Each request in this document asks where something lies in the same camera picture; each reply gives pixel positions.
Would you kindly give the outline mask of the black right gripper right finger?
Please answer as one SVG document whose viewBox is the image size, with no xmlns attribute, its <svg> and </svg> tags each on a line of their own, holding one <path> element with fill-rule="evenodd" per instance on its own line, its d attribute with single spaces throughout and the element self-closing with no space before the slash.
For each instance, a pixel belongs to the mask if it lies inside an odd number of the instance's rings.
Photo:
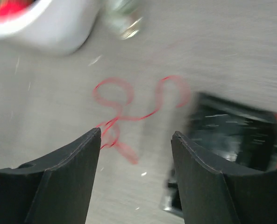
<svg viewBox="0 0 277 224">
<path fill-rule="evenodd" d="M 187 224 L 277 224 L 277 169 L 230 162 L 180 132 L 171 140 Z"/>
</svg>

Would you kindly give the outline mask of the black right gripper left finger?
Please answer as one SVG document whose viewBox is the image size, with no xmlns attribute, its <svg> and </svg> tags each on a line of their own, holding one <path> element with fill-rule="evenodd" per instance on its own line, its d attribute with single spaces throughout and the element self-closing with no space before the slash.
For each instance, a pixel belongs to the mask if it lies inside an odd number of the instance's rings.
<svg viewBox="0 0 277 224">
<path fill-rule="evenodd" d="M 83 224 L 100 153 L 101 130 L 17 168 L 0 169 L 0 224 Z"/>
</svg>

